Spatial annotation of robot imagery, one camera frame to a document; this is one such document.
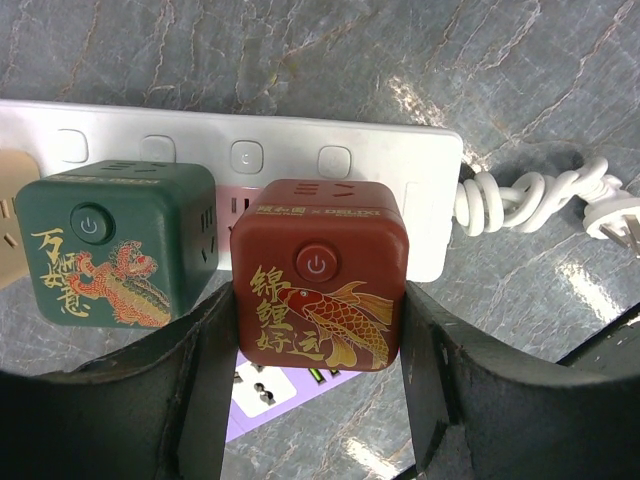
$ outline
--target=beige socket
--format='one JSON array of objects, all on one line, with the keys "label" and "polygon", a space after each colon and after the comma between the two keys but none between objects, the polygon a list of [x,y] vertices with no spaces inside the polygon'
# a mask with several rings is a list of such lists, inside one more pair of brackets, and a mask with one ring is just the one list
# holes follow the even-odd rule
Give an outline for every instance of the beige socket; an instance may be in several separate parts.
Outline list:
[{"label": "beige socket", "polygon": [[38,164],[17,150],[0,150],[0,288],[29,273],[15,199],[22,187],[40,178]]}]

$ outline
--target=power strip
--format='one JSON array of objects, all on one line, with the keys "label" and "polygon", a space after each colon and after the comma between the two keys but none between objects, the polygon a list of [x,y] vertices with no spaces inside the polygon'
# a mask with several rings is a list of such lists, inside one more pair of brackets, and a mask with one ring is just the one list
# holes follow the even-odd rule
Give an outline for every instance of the power strip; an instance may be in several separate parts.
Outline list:
[{"label": "power strip", "polygon": [[[360,372],[261,367],[238,353],[227,442],[359,375]],[[266,402],[260,391],[273,395]]]},{"label": "power strip", "polygon": [[102,160],[185,162],[216,179],[219,266],[231,269],[229,229],[255,194],[280,178],[384,183],[410,241],[407,277],[433,281],[444,266],[462,159],[454,132],[377,125],[0,101],[0,149],[33,156],[43,176]]}]

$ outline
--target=white cable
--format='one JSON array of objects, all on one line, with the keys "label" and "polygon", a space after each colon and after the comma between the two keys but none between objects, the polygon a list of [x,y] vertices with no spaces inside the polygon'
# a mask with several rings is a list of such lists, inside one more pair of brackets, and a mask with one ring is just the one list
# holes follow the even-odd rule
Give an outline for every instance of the white cable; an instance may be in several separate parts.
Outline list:
[{"label": "white cable", "polygon": [[574,195],[590,205],[632,197],[620,190],[618,178],[606,175],[608,166],[606,159],[598,157],[557,178],[527,173],[512,187],[498,187],[490,173],[482,172],[458,184],[454,215],[471,237],[503,227],[534,232]]}]

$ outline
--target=koi fish illustration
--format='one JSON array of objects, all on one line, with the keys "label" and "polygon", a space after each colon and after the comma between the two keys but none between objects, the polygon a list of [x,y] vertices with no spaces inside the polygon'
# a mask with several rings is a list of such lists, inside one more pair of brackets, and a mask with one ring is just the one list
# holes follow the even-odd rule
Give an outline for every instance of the koi fish illustration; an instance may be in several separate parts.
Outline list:
[{"label": "koi fish illustration", "polygon": [[340,364],[353,367],[357,362],[353,345],[373,354],[374,369],[387,364],[389,346],[380,332],[389,331],[385,325],[391,324],[393,302],[353,292],[365,283],[351,282],[330,294],[304,288],[283,288],[278,292],[281,302],[318,327],[318,343],[331,340],[333,352],[327,359],[329,367]]}]

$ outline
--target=gray marble countertop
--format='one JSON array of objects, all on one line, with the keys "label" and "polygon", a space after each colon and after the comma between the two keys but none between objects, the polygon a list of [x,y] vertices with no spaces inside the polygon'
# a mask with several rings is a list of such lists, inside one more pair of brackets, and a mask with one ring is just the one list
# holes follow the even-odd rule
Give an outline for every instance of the gray marble countertop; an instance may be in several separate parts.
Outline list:
[{"label": "gray marble countertop", "polygon": [[[638,194],[639,32],[633,0],[9,0],[0,97],[445,126],[501,184],[602,154]],[[590,239],[582,208],[533,234],[456,228],[425,290],[559,359],[640,302],[637,261]],[[0,293],[0,332],[0,368],[30,375],[142,335],[47,324],[28,279]],[[429,478],[468,475],[451,452]],[[412,462],[396,363],[231,442],[223,478],[384,479]]]}]

